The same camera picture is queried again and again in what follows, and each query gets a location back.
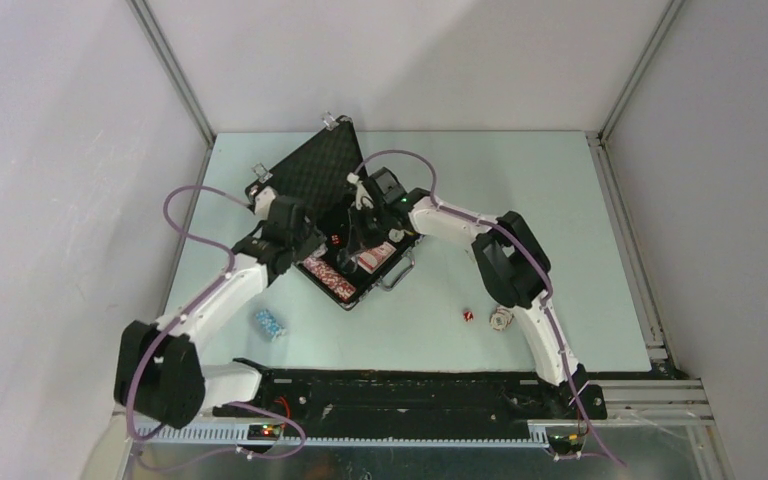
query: white table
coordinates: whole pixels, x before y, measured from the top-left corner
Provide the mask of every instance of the white table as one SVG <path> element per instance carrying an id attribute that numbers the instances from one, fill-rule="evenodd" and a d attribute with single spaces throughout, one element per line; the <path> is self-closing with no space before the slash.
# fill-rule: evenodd
<path id="1" fill-rule="evenodd" d="M 271 167 L 311 133 L 220 134 L 204 184 L 244 197 L 251 168 Z M 555 307 L 573 350 L 589 371 L 648 371 L 649 357 L 617 244 L 583 133 L 369 132 L 358 134 L 364 155 L 385 148 L 412 150 L 434 163 L 438 195 L 487 214 L 522 214 L 552 262 Z M 430 175 L 403 156 L 387 166 L 408 190 L 428 187 Z M 233 245 L 254 217 L 216 195 L 200 196 L 190 231 Z M 375 290 L 343 311 L 292 269 L 249 302 L 212 341 L 202 363 L 246 357 L 275 367 L 424 371 L 533 370 L 522 332 L 488 325 L 495 307 L 467 252 L 427 238 L 417 266 L 392 292 Z M 218 250 L 184 246 L 167 308 L 191 298 L 225 262 Z M 253 314 L 271 310 L 289 330 L 269 342 Z M 464 322 L 464 308 L 475 320 Z"/>

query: blue poker chip stack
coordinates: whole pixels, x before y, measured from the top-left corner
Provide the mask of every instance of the blue poker chip stack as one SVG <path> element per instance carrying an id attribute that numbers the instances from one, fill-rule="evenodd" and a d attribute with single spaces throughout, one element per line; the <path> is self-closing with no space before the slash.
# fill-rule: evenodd
<path id="1" fill-rule="evenodd" d="M 260 329 L 271 341 L 287 333 L 287 329 L 275 320 L 275 316 L 269 310 L 261 310 L 254 314 Z"/>

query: gray wall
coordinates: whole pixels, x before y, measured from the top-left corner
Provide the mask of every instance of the gray wall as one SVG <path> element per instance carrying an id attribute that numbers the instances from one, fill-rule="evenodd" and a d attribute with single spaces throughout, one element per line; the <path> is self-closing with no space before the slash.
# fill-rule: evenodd
<path id="1" fill-rule="evenodd" d="M 0 2 L 0 478 L 78 477 L 204 149 L 126 2 Z"/>
<path id="2" fill-rule="evenodd" d="M 677 358 L 768 478 L 768 2 L 688 2 L 609 151 Z"/>

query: white wall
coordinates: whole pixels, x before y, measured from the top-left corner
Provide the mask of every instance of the white wall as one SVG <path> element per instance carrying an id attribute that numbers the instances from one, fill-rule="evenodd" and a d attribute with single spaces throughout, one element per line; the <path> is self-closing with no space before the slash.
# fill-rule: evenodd
<path id="1" fill-rule="evenodd" d="M 768 2 L 688 2 L 611 140 L 675 351 L 768 478 Z"/>
<path id="2" fill-rule="evenodd" d="M 151 2 L 220 132 L 598 129 L 666 3 Z"/>
<path id="3" fill-rule="evenodd" d="M 126 2 L 0 1 L 0 478 L 77 478 L 204 148 Z"/>

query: open case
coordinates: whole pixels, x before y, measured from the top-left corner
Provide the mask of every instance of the open case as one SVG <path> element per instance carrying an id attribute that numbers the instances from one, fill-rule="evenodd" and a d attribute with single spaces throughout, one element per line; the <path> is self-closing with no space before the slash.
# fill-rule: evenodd
<path id="1" fill-rule="evenodd" d="M 298 268 L 346 310 L 377 286 L 385 291 L 393 289 L 413 269 L 411 250 L 422 239 L 419 235 L 391 238 L 341 261 L 341 252 L 352 243 L 349 209 L 354 197 L 347 177 L 362 161 L 351 118 L 329 118 L 325 128 L 272 168 L 258 165 L 254 169 L 258 180 L 246 188 L 252 204 L 265 187 L 305 202 L 311 219 L 325 234 L 327 250 L 322 256 L 307 258 Z M 357 174 L 366 178 L 366 168 Z M 400 264 L 403 267 L 393 272 Z"/>

